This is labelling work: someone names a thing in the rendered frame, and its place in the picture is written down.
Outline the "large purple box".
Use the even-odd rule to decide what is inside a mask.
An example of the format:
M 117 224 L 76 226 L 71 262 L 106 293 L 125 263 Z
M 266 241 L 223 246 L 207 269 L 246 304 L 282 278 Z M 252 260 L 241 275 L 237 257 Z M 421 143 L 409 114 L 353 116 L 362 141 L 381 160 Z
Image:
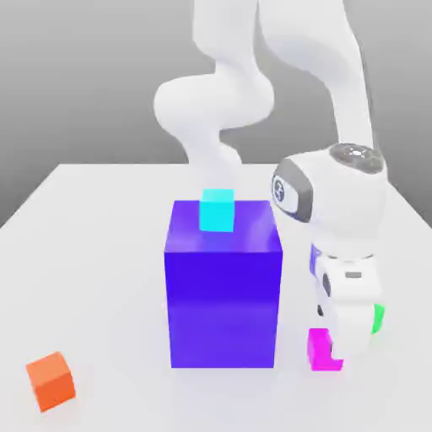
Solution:
M 174 368 L 274 365 L 283 248 L 270 202 L 238 201 L 232 232 L 205 232 L 174 203 L 165 242 Z

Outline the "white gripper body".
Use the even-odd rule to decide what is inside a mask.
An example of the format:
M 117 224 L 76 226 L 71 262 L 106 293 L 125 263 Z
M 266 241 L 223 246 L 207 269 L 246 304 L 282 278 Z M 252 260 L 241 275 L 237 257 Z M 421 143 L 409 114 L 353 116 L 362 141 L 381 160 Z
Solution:
M 330 267 L 331 299 L 341 303 L 375 303 L 382 295 L 375 257 L 337 261 Z

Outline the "small orange cube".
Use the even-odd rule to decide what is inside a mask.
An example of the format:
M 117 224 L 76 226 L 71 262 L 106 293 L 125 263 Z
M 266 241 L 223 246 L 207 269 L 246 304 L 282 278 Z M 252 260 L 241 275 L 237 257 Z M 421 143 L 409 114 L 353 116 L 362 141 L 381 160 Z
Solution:
M 76 397 L 72 372 L 56 351 L 25 366 L 42 413 Z

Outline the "small cyan cube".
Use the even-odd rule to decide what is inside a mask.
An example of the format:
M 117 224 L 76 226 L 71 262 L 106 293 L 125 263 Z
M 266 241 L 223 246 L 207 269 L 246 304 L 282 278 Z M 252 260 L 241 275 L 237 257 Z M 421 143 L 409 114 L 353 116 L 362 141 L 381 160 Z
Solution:
M 199 229 L 207 232 L 233 232 L 235 191 L 204 189 L 199 200 Z

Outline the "small magenta cube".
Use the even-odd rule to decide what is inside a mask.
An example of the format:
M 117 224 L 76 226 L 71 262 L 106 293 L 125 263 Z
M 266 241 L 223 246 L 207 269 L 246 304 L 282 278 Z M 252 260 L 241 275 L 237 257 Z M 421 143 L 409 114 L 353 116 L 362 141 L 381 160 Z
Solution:
M 327 328 L 309 329 L 307 356 L 312 371 L 340 371 L 343 368 L 343 360 L 332 357 L 332 340 Z

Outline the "small green cube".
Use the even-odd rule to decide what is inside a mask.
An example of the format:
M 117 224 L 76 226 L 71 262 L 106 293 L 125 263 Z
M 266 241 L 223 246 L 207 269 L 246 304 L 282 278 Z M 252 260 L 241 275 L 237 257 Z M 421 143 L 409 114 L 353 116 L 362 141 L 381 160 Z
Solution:
M 371 334 L 377 334 L 382 329 L 386 308 L 381 304 L 374 304 L 374 320 L 371 328 Z

